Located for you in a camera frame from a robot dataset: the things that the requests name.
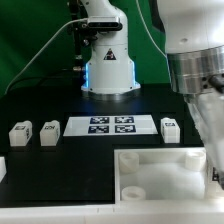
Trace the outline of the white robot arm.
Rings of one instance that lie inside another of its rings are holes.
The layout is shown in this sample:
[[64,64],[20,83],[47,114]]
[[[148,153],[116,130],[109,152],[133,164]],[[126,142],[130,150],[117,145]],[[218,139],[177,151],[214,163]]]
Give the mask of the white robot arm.
[[[126,15],[109,0],[80,1],[96,37],[83,93],[106,99],[138,90]],[[172,90],[184,96],[224,189],[224,0],[149,2],[153,25],[165,33]]]

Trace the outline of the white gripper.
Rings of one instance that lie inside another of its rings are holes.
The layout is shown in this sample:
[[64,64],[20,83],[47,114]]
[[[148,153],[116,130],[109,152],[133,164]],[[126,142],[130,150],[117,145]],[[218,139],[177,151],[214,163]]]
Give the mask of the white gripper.
[[186,95],[185,102],[224,190],[224,94]]

